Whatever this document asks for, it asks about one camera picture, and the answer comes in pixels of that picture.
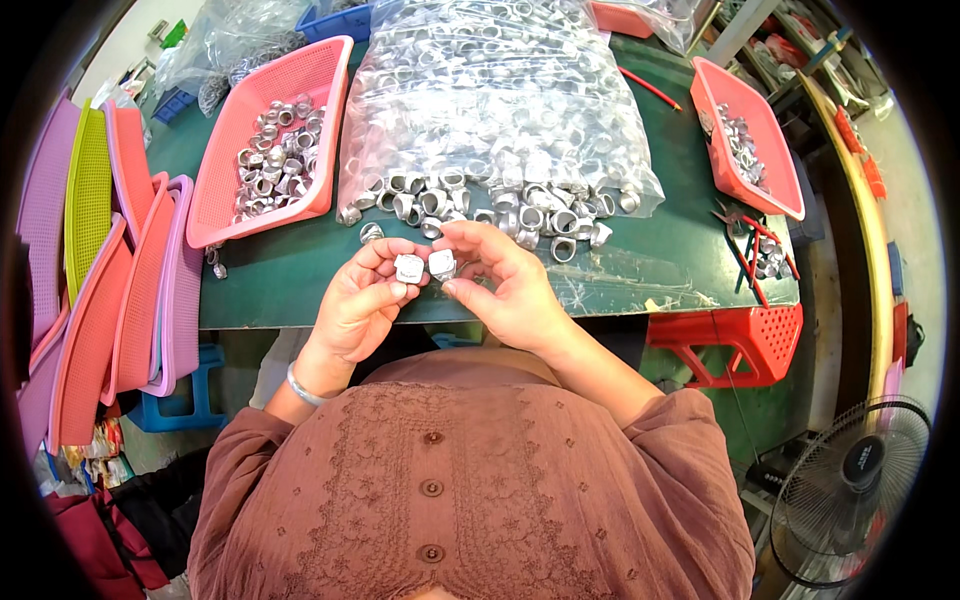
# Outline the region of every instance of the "woman's right hand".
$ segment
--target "woman's right hand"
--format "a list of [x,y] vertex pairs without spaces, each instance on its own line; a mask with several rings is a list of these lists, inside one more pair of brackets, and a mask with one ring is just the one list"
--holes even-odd
[[[433,243],[434,252],[451,249],[458,266],[466,263],[458,277],[444,283],[444,291],[498,340],[542,356],[576,326],[557,301],[540,260],[498,228],[450,221],[442,231],[444,237]],[[490,279],[496,291],[474,282],[477,276]]]

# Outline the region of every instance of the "clear plastic bag of rings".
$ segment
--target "clear plastic bag of rings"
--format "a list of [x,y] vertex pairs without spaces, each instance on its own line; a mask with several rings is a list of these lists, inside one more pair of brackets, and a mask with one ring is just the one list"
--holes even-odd
[[412,193],[416,206],[457,180],[472,188],[467,218],[504,193],[527,200],[532,185],[567,209],[603,197],[614,214],[649,217],[663,201],[636,101],[587,0],[371,5],[344,117],[338,221],[389,210],[385,194]]

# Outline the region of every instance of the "woman's left hand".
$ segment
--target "woman's left hand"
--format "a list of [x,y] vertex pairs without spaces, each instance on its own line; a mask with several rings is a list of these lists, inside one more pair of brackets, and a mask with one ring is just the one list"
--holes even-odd
[[304,349],[349,365],[370,356],[387,336],[400,308],[430,281],[426,272],[418,285],[397,281],[394,260],[399,254],[416,254],[426,262],[431,252],[403,238],[374,240],[361,248],[326,288]]

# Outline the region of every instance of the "bracelet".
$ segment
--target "bracelet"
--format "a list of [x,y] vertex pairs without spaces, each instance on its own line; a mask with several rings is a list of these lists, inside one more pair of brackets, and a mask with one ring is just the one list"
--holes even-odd
[[287,383],[290,384],[290,387],[293,389],[294,394],[300,396],[300,399],[306,402],[307,404],[313,404],[314,406],[320,406],[330,398],[320,397],[316,394],[311,394],[303,389],[300,382],[294,377],[294,365],[297,364],[297,361],[290,363],[290,366],[287,367]]

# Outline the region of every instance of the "green workbench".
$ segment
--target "green workbench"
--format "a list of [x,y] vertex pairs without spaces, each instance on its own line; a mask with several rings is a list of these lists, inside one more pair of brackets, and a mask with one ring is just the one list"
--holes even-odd
[[[630,83],[666,202],[649,219],[608,219],[606,223],[613,229],[611,241],[592,252],[581,252],[563,265],[550,258],[549,240],[541,240],[537,254],[547,267],[557,298],[573,316],[756,306],[722,225],[710,214],[717,207],[714,199],[724,203],[735,200],[713,185],[707,146],[688,93],[693,80],[689,61],[663,50],[655,37],[639,40],[614,34],[611,48],[618,64],[684,108],[677,112]],[[351,73],[365,51],[366,44],[354,49]],[[154,139],[147,152],[151,171],[195,178],[214,121],[205,119],[196,105],[179,115],[171,127],[151,120]],[[365,219],[370,218],[377,220],[388,236],[427,242],[419,229],[408,228],[386,213],[368,210]],[[789,244],[784,217],[770,217],[769,227]],[[359,226],[337,225],[331,211],[226,242],[220,256],[228,277],[218,280],[209,267],[204,268],[200,328],[312,325],[327,283],[360,248],[359,230]],[[746,251],[748,241],[744,237],[741,242]],[[772,305],[800,301],[799,287],[792,279],[767,279],[762,287]],[[435,323],[473,318],[431,282],[400,312],[398,320]]]

